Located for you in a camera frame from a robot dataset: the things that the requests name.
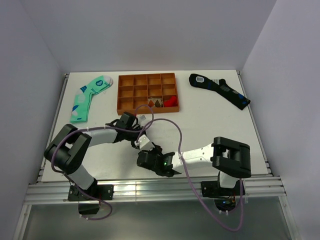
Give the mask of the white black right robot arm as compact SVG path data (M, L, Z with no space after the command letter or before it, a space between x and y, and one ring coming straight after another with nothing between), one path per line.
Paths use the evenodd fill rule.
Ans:
M162 153L162 148L142 135L135 146L140 150L137 166L161 177L173 177L187 170L213 167L218 170L217 191L229 194L239 179L252 176L251 148L249 145L224 137L215 137L204 147L179 152Z

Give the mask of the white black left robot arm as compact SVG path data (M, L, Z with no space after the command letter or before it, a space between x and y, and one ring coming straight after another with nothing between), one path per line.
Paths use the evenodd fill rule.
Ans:
M88 148L101 144L115 144L123 140L129 141L135 148L135 141L142 129L138 118L129 112L99 127L78 129L68 123L48 145L44 151L44 158L51 162L54 172L62 173L79 187L82 197L91 200L98 193L98 182L82 164Z

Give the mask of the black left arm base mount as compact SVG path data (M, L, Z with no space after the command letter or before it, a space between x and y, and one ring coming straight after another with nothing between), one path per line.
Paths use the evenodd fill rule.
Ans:
M110 212L113 207L107 202L113 199L114 186L112 184L98 184L83 190L75 185L70 186L67 200L78 202L78 213L82 216L91 217L96 215L102 206L108 206Z

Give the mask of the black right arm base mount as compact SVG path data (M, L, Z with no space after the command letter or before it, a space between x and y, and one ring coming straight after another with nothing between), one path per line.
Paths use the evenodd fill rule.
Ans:
M218 181L201 181L201 194L204 198L214 199L214 204L221 211L231 211L237 206L236 197L241 194L245 195L245 189L240 189L238 180L234 188L222 188Z

